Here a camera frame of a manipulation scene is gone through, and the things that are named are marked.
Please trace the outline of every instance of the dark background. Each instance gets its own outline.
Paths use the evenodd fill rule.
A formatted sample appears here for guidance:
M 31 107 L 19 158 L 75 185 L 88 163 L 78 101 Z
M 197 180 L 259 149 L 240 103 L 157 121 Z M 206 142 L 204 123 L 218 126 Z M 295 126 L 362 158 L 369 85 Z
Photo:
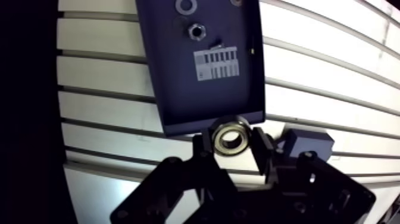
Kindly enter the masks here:
M 57 4 L 1 3 L 1 223 L 77 223 L 63 170 Z

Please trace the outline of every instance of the metal washer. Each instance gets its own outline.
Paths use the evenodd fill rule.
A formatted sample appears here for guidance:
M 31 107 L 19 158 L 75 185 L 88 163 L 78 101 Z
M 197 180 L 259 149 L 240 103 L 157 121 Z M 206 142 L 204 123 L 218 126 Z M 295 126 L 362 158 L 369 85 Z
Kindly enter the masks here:
M 183 0 L 176 0 L 176 2 L 175 2 L 175 9 L 181 15 L 191 15 L 197 10 L 197 1 L 196 0 L 185 0 L 185 1 L 190 1 L 190 3 L 192 4 L 192 7 L 189 10 L 184 10 L 182 8 L 182 1 Z
M 242 141 L 236 148 L 226 148 L 223 145 L 223 139 L 222 137 L 227 133 L 227 132 L 237 132 L 239 136 L 241 137 Z M 238 124 L 238 123 L 228 123 L 225 125 L 220 126 L 218 130 L 215 132 L 215 137 L 214 137 L 214 148 L 217 150 L 217 153 L 220 153 L 222 155 L 238 155 L 245 151 L 249 145 L 249 138 L 248 134 L 246 131 L 246 128 L 243 127 L 243 125 Z

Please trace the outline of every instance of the dark blue metal plate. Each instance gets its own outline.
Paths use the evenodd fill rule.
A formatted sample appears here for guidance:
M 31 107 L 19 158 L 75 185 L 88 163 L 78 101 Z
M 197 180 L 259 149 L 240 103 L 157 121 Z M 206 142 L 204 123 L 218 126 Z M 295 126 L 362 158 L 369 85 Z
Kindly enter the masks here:
M 176 0 L 136 0 L 167 136 L 199 132 L 226 115 L 241 115 L 250 123 L 264 121 L 259 3 L 242 1 L 237 6 L 230 0 L 196 0 L 196 10 L 182 15 Z M 189 37 L 194 24 L 205 27 L 200 41 Z

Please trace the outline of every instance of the printed label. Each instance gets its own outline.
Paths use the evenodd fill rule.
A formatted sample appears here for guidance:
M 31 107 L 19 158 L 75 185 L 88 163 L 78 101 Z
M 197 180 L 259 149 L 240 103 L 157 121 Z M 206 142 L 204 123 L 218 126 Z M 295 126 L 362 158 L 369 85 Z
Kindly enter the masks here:
M 193 55 L 196 64 L 197 80 L 205 81 L 239 76 L 237 51 L 238 48 L 235 46 L 195 51 Z

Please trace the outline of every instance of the white panel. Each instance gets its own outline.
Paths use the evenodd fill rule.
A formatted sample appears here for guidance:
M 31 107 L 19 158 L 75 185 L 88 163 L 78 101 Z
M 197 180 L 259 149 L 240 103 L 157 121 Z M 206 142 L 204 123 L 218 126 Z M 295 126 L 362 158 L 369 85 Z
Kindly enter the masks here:
M 139 183 L 64 169 L 68 190 L 80 224 L 110 224 L 111 212 Z
M 389 14 L 391 11 L 392 6 L 386 0 L 366 0 L 366 1 L 386 14 Z
M 397 100 L 400 91 L 384 83 L 273 46 L 264 46 L 264 57 L 267 77 L 324 89 L 400 111 L 400 101 Z M 149 71 L 142 64 L 58 57 L 57 70 L 59 85 L 154 96 Z
M 334 92 L 400 111 L 399 89 L 354 71 L 268 45 L 264 45 L 264 60 L 267 77 Z
M 370 71 L 376 70 L 380 50 L 370 44 L 319 21 L 272 5 L 260 3 L 260 10 L 264 36 L 303 46 Z
M 285 0 L 324 15 L 379 42 L 385 32 L 385 19 L 356 1 Z
M 58 84 L 153 97 L 148 66 L 136 63 L 58 57 Z
M 265 95 L 279 96 L 269 97 L 266 105 L 269 114 L 399 133 L 398 117 L 369 108 L 269 85 L 265 88 Z M 60 92 L 59 98 L 61 116 L 65 118 L 162 131 L 157 107 L 153 104 L 66 92 Z
M 394 24 L 389 25 L 389 30 L 387 31 L 386 46 L 392 48 L 397 53 L 400 53 L 400 28 Z
M 388 183 L 388 182 L 400 182 L 400 175 L 396 176 L 367 176 L 351 178 L 358 183 Z
M 191 142 L 132 135 L 69 124 L 62 124 L 62 134 L 65 145 L 100 153 L 153 161 L 162 161 L 170 156 L 179 157 L 182 160 L 192 157 Z M 257 170 L 250 150 L 246 150 L 236 157 L 222 157 L 216 154 L 215 159 L 225 169 Z
M 400 193 L 400 186 L 372 189 L 376 201 L 364 224 L 376 224 Z
M 334 151 L 377 155 L 400 155 L 400 140 L 359 133 L 327 130 L 335 140 Z
M 61 18 L 57 48 L 145 56 L 139 23 Z
M 155 104 L 58 93 L 61 117 L 162 132 Z
M 59 0 L 59 11 L 136 14 L 135 0 Z
M 149 173 L 155 169 L 155 166 L 145 165 L 140 163 L 132 163 L 128 161 L 115 160 L 110 158 L 103 158 L 94 155 L 87 155 L 82 153 L 75 153 L 72 151 L 66 151 L 68 160 L 77 161 L 81 163 L 94 164 L 97 166 L 111 167 L 121 170 L 131 170 L 135 172 Z M 230 178 L 235 184 L 251 184 L 251 185 L 262 185 L 264 184 L 265 178 L 258 175 L 242 175 L 229 173 Z
M 265 87 L 267 113 L 397 134 L 400 118 L 362 106 L 276 86 Z
M 399 173 L 400 160 L 331 156 L 328 163 L 342 173 Z
M 111 212 L 140 184 L 68 168 L 64 170 L 75 214 L 81 224 L 111 224 Z M 183 223 L 198 207 L 195 190 L 185 191 L 165 223 Z
M 383 52 L 379 60 L 377 73 L 390 80 L 393 80 L 394 82 L 400 83 L 399 72 L 400 61 L 397 58 Z
M 137 136 L 68 124 L 62 125 L 62 132 L 67 146 L 101 153 L 155 161 L 161 161 L 169 156 L 186 160 L 192 155 L 191 142 Z M 215 159 L 225 169 L 257 171 L 257 165 L 250 150 L 235 157 L 215 155 Z M 399 160 L 391 159 L 332 156 L 329 164 L 344 173 L 400 172 Z

